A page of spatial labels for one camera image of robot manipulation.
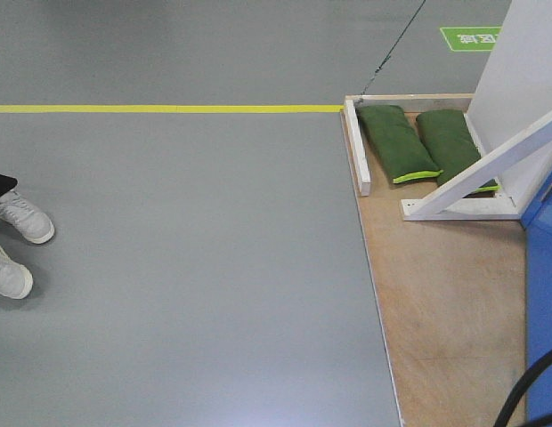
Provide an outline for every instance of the shoe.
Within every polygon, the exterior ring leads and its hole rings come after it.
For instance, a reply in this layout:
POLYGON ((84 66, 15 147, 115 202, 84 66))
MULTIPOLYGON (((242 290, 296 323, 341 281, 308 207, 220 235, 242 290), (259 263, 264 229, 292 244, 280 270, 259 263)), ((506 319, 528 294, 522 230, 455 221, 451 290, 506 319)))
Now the shoe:
POLYGON ((0 294, 20 300, 33 287, 33 277, 27 267, 11 261, 0 246, 0 294))
POLYGON ((0 197, 0 218, 32 243, 47 242, 54 235, 53 222, 46 213, 13 189, 0 197))

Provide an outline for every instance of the white sneaker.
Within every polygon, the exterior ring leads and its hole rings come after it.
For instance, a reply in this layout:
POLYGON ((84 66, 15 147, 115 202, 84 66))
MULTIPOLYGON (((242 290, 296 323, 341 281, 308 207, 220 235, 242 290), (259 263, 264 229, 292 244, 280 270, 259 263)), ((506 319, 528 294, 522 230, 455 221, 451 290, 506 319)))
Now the white sneaker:
POLYGON ((32 243, 47 242, 54 235, 53 222, 46 213, 13 189, 0 197, 0 218, 32 243))
POLYGON ((0 294, 20 300, 33 287, 33 277, 27 267, 11 261, 0 246, 0 294))

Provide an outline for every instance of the black cable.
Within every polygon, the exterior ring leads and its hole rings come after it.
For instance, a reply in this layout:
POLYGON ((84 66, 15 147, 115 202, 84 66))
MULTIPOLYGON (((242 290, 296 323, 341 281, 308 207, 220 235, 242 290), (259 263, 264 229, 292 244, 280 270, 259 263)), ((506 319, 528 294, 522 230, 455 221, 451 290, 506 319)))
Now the black cable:
POLYGON ((543 427, 545 425, 551 425, 552 424, 552 414, 542 416, 541 418, 537 418, 533 421, 529 421, 528 423, 522 424, 519 427, 543 427))
POLYGON ((552 350, 538 359, 522 377, 515 384, 512 391, 507 396, 506 403, 504 403, 503 408, 499 411, 498 418, 496 423, 493 424, 493 427, 506 427, 511 415, 514 413, 517 404, 521 400, 525 392, 530 388, 530 386, 537 380, 537 378, 545 371, 548 367, 552 365, 552 350))
POLYGON ((417 11, 414 12, 414 14, 412 15, 412 17, 410 18, 409 22, 407 23, 406 27, 404 28, 404 30, 402 31, 402 33, 399 35, 399 37, 397 38, 397 40, 394 42, 393 46, 391 47, 391 49, 389 50, 388 54, 385 56, 385 58, 383 59, 383 61, 381 62, 381 64, 375 69, 375 72, 373 73, 373 75, 371 76, 371 79, 368 81, 368 83, 365 85, 365 88, 363 89, 363 92, 360 93, 360 96, 363 96, 367 93, 367 90, 369 89, 369 86, 371 86, 371 84, 375 81, 375 79, 377 78, 377 74, 379 74, 379 72, 383 69, 383 67, 385 66, 385 64, 391 59, 391 53, 393 53, 394 51, 394 48, 399 44, 399 42, 401 41, 402 37, 404 36, 404 34, 407 32, 407 29, 409 29, 410 27, 410 24, 412 24, 412 22, 415 20, 415 18, 417 18, 417 15, 418 13, 420 12, 420 10, 422 9, 422 7, 425 5, 426 3, 426 0, 423 0, 422 3, 420 4, 420 6, 418 7, 417 11))

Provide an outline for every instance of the white wooden beam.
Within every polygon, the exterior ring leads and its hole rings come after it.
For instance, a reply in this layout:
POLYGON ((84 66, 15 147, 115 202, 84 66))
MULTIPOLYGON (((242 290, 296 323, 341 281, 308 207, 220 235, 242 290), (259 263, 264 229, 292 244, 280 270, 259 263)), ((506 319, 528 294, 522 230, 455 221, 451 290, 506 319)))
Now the white wooden beam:
POLYGON ((416 214, 413 208, 422 199, 403 199, 402 214, 406 221, 442 221, 442 220, 519 220, 521 214, 515 208, 511 198, 505 194, 496 197, 461 198, 439 213, 416 214))
MULTIPOLYGON (((451 205, 454 208, 454 204, 461 198, 551 141, 552 110, 428 196, 420 200, 403 200, 404 219, 408 221, 440 219, 438 214, 443 210, 451 205)), ((466 199, 460 202, 460 205, 481 203, 473 200, 477 199, 466 199)), ((471 213, 466 216, 469 218, 465 219, 482 219, 472 218, 471 213)))
POLYGON ((405 113, 422 113, 431 109, 459 109, 467 111, 472 93, 424 93, 399 95, 348 95, 356 108, 368 105, 395 104, 405 113))
POLYGON ((347 135, 345 137, 349 140, 349 144, 351 145, 353 166, 355 168, 359 193, 362 196, 368 196, 371 192, 371 172, 369 171, 367 156, 365 155, 365 148, 363 147, 363 139, 361 138, 361 131, 359 130, 359 122, 357 121, 357 113, 355 112, 355 106, 352 100, 345 99, 344 117, 345 127, 347 128, 347 135))

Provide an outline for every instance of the sandbag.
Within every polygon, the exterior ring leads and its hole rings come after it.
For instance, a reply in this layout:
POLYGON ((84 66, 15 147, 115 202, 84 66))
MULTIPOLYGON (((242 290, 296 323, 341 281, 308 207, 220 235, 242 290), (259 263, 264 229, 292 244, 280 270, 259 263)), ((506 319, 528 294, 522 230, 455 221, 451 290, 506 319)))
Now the sandbag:
MULTIPOLYGON (((438 185, 451 180, 481 158, 460 110, 437 109, 421 113, 417 116, 417 128, 430 156, 443 170, 436 179, 438 185)), ((473 193, 497 189, 498 183, 491 180, 473 193)))
POLYGON ((361 128, 393 183, 434 178, 440 167, 428 154, 404 111, 396 105, 357 109, 361 128))

